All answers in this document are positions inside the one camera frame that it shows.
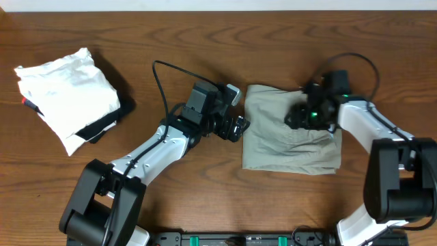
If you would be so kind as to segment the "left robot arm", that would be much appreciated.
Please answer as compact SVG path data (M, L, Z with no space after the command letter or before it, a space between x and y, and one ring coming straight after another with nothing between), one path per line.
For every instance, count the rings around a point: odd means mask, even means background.
M215 134L237 142L250 124L230 114L241 97L241 90L231 84L198 81L188 101L175 105L138 148L110 163L89 162L59 222L68 244L147 245L150 234L137 225L147 187L202 137Z

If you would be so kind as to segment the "khaki shorts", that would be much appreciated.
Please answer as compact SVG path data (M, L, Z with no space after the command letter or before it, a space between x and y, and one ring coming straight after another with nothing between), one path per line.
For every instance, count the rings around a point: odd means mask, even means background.
M292 129L291 107L307 99L267 85L248 86L244 101L250 127L243 134L242 168L307 175L335 174L341 167L341 131Z

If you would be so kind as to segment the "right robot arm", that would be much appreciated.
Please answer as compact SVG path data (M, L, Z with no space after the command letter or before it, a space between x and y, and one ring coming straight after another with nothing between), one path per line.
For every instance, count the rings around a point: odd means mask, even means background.
M436 222L436 141L416 138L352 93L345 70L327 72L303 87L307 99L290 108L292 129L343 130L369 154L363 204L333 232L296 230L295 245L408 245L408 231Z

